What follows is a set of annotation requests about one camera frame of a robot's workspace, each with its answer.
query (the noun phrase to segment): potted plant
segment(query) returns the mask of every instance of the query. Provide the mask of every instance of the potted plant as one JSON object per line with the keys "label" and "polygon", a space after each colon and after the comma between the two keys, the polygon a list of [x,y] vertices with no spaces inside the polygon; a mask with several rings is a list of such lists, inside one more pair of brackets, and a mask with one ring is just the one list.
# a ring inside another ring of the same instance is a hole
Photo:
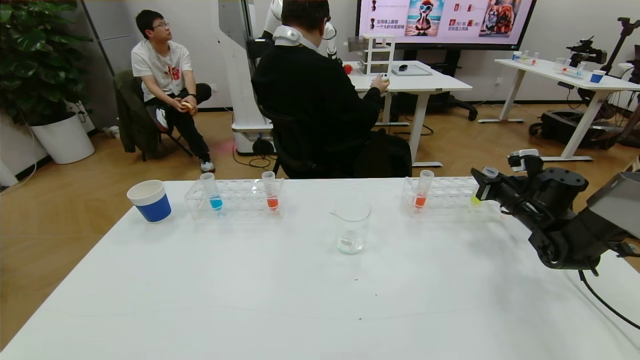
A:
{"label": "potted plant", "polygon": [[62,16],[75,1],[2,1],[0,4],[0,108],[27,124],[53,160],[71,163],[95,149],[65,101],[87,102],[74,48],[88,37],[69,34]]}

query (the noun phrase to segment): television screen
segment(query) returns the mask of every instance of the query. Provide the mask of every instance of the television screen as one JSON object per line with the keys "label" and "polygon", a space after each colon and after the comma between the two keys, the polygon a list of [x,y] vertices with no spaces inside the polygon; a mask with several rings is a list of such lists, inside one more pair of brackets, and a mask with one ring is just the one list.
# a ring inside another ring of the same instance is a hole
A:
{"label": "television screen", "polygon": [[419,47],[517,49],[536,0],[359,0],[356,35]]}

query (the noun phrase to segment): man in white t-shirt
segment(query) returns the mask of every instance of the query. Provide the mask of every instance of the man in white t-shirt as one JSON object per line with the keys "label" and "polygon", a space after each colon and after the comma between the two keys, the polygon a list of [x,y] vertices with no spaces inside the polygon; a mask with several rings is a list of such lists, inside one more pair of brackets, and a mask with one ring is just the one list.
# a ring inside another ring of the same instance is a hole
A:
{"label": "man in white t-shirt", "polygon": [[136,16],[138,29],[145,37],[131,51],[133,76],[142,79],[145,105],[153,106],[154,121],[162,132],[175,126],[200,158],[202,172],[213,172],[209,147],[196,129],[193,116],[198,104],[211,97],[211,87],[196,84],[187,49],[170,41],[173,37],[164,17],[152,10],[142,10]]}

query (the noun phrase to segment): glasses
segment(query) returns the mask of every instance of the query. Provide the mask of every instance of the glasses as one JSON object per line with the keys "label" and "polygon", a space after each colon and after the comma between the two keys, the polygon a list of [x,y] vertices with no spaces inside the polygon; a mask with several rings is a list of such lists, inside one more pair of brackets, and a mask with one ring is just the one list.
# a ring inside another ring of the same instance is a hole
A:
{"label": "glasses", "polygon": [[169,27],[169,23],[168,22],[161,22],[160,24],[158,24],[156,26],[153,26],[151,28],[155,29],[155,28],[168,28],[168,27]]}

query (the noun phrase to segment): hand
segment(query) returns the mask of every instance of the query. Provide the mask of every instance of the hand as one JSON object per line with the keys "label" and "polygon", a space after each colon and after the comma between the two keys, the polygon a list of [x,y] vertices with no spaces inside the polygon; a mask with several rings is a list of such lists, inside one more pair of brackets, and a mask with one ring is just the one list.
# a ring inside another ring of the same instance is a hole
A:
{"label": "hand", "polygon": [[378,74],[378,76],[376,76],[376,78],[371,81],[371,87],[378,88],[380,90],[380,93],[382,94],[383,92],[387,91],[387,88],[389,87],[389,81],[388,79],[386,81],[382,81],[382,75]]}
{"label": "hand", "polygon": [[182,102],[185,101],[193,106],[193,114],[196,115],[198,113],[198,102],[196,101],[196,99],[192,95],[189,95],[182,100]]}
{"label": "hand", "polygon": [[173,106],[173,108],[175,108],[176,110],[178,110],[181,113],[185,113],[185,112],[189,111],[186,106],[182,105],[182,99],[179,98],[179,97],[176,97],[173,100],[171,100],[169,105]]}

